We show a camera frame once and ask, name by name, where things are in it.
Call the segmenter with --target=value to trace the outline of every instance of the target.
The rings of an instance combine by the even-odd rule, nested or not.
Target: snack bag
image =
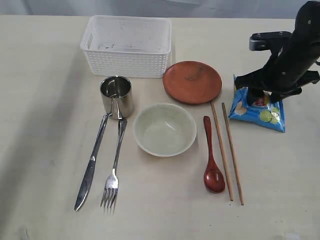
[[[270,103],[269,93],[259,98],[251,106],[247,103],[248,88],[236,90],[229,118],[254,123],[279,132],[285,132],[285,113],[282,100]]]

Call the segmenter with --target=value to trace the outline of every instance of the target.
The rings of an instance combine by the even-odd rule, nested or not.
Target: bowl rim
[[[139,141],[138,137],[137,137],[137,124],[138,124],[138,120],[141,117],[142,114],[144,114],[145,112],[149,111],[150,109],[154,109],[156,107],[159,106],[173,106],[176,109],[178,109],[179,111],[183,112],[186,116],[189,117],[189,119],[191,120],[192,123],[192,137],[191,140],[189,141],[189,143],[186,145],[186,147],[184,147],[182,150],[175,152],[175,153],[171,153],[171,154],[159,154],[153,151],[150,151],[148,149],[146,149],[143,144]],[[151,154],[153,156],[157,156],[157,157],[163,157],[163,158],[167,158],[167,157],[173,157],[179,154],[184,153],[186,150],[188,150],[192,144],[195,142],[196,137],[197,137],[197,124],[196,121],[194,119],[194,117],[187,111],[185,110],[183,107],[173,104],[173,103],[166,103],[166,102],[162,102],[162,103],[156,103],[150,106],[145,107],[144,109],[142,109],[135,117],[134,121],[133,121],[133,137],[135,139],[135,142],[138,144],[138,146],[144,150],[145,152],[147,152],[148,154]]]

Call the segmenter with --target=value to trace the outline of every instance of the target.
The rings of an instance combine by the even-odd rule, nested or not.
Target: spoon handle
[[[203,117],[203,124],[205,129],[206,141],[208,143],[208,150],[209,150],[209,160],[207,169],[215,169],[218,168],[214,159],[213,148],[212,148],[212,128],[211,128],[211,121],[210,117],[204,116]]]

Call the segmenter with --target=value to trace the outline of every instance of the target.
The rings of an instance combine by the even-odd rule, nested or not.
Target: white table
[[[320,83],[284,101],[286,133],[230,122],[244,206],[221,109],[221,102],[230,109],[233,73],[256,70],[269,57],[267,51],[249,51],[249,36],[292,31],[294,20],[172,19],[172,61],[200,61],[221,75],[223,88],[215,105],[233,202],[227,189],[211,194],[203,183],[208,161],[203,116],[212,118],[210,105],[175,102],[160,79],[132,79],[135,112],[128,119],[119,158],[115,214],[108,216],[99,206],[116,151],[118,130],[112,119],[89,197],[75,212],[104,114],[99,93],[104,78],[90,72],[79,48],[88,19],[0,16],[0,239],[24,239],[25,230],[30,240],[320,238]],[[195,143],[176,157],[153,157],[134,141],[136,114],[161,102],[183,106],[197,124]],[[214,125],[212,133],[214,156],[223,169]]]

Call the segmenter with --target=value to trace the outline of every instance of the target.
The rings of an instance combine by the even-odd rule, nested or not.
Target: fork
[[[114,163],[112,167],[112,173],[106,178],[103,196],[100,203],[100,207],[102,207],[103,205],[103,208],[107,210],[108,209],[111,210],[113,204],[114,204],[113,211],[115,211],[115,208],[116,208],[118,189],[119,189],[119,181],[116,174],[117,174],[117,166],[118,166],[121,143],[124,138],[126,126],[127,126],[127,119],[125,118],[120,119],[118,122],[118,140],[117,140]]]

